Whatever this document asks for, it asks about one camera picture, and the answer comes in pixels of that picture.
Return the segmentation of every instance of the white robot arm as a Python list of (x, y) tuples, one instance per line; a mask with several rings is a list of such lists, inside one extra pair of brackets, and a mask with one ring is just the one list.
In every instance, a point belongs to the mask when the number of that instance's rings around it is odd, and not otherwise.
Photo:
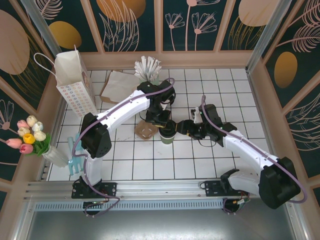
[[(116, 130), (118, 126), (135, 114), (147, 110), (146, 122), (150, 122), (158, 127), (166, 128), (166, 123), (169, 120), (170, 111), (166, 110), (166, 106), (172, 103), (175, 98), (175, 91), (172, 88), (170, 91), (164, 92), (160, 95), (152, 97), (137, 96), (156, 92), (157, 88), (163, 89), (167, 87), (169, 82), (164, 81), (163, 85), (153, 86), (151, 83), (142, 83), (138, 90), (134, 91), (127, 99), (114, 106), (113, 108), (93, 116), (87, 114), (83, 119), (81, 132), (93, 122), (100, 120), (110, 112), (107, 119), (102, 120), (96, 127), (92, 128), (82, 138), (82, 147), (87, 151), (88, 156), (86, 166), (86, 176), (92, 186), (101, 181), (101, 168), (103, 156), (111, 148), (111, 141), (109, 134)], [(122, 103), (130, 103), (118, 108)], [(227, 148), (233, 153), (246, 161), (256, 172), (256, 174), (248, 174), (241, 172), (238, 169), (231, 169), (221, 176), (221, 185), (226, 192), (228, 190), (242, 190), (252, 193), (261, 197), (261, 199), (272, 209), (275, 209), (283, 203), (290, 200), (300, 192), (299, 186), (294, 183), (284, 172), (278, 170), (277, 167), (269, 160), (272, 159), (282, 166), (284, 166), (295, 177), (296, 172), (290, 159), (282, 158), (264, 152), (268, 157), (262, 156), (258, 151), (263, 151), (252, 143), (256, 148), (252, 148), (245, 144), (243, 140), (248, 142), (235, 126), (231, 123), (222, 123), (221, 118), (217, 114), (216, 107), (213, 104), (208, 104), (202, 107), (197, 107), (191, 111), (194, 120), (183, 120), (179, 123), (174, 123), (175, 131), (187, 135), (193, 139), (201, 140), (206, 136), (210, 136), (212, 141), (217, 142), (222, 147)], [(223, 134), (222, 132), (214, 129), (204, 117), (204, 111), (209, 115), (209, 118), (219, 128), (240, 136), (235, 138), (231, 135)]]

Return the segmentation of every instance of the yellow tulip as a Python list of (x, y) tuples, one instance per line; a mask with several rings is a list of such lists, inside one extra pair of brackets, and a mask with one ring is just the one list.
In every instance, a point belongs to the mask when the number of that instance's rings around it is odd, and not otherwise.
[(26, 144), (33, 144), (36, 141), (36, 139), (31, 133), (26, 133), (25, 135), (23, 135), (23, 141)]

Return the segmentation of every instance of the pink tulip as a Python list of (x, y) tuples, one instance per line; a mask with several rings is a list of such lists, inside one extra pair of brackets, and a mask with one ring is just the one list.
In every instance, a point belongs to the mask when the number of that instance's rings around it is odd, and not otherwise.
[(30, 154), (34, 150), (34, 147), (31, 144), (24, 143), (20, 147), (20, 153), (22, 154)]
[(19, 149), (22, 144), (22, 141), (19, 138), (10, 138), (5, 143), (13, 149)]
[(20, 129), (20, 128), (30, 129), (30, 126), (28, 125), (28, 123), (25, 120), (20, 120), (16, 124), (18, 126), (18, 129)]

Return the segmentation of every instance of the flower bouquet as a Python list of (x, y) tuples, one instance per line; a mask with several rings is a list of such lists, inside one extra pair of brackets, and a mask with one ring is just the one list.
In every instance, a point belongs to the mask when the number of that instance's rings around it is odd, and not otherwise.
[(20, 153), (26, 155), (41, 155), (60, 168), (68, 165), (68, 157), (50, 145), (51, 135), (42, 132), (44, 125), (35, 116), (28, 116), (25, 120), (17, 122), (19, 138), (10, 138), (6, 144), (14, 149), (20, 149)]

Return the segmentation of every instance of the light blue object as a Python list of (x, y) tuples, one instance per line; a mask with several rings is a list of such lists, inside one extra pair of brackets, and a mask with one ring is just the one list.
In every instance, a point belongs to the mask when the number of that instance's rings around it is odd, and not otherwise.
[[(77, 140), (79, 138), (79, 133), (77, 133), (75, 135), (75, 140)], [(72, 156), (72, 148), (74, 147), (74, 139), (72, 136), (68, 137), (68, 145), (69, 145), (69, 149), (71, 152), (71, 156)], [(83, 153), (83, 148), (81, 147), (81, 141), (79, 141), (79, 143), (77, 144), (77, 146), (75, 147), (76, 151), (81, 151), (81, 153)], [(84, 157), (75, 157), (72, 156), (72, 158), (68, 161), (68, 166), (69, 166), (69, 171), (70, 171), (70, 176), (73, 176), (74, 173), (78, 174), (79, 173), (79, 166), (80, 166), (80, 171), (82, 172), (84, 170)]]

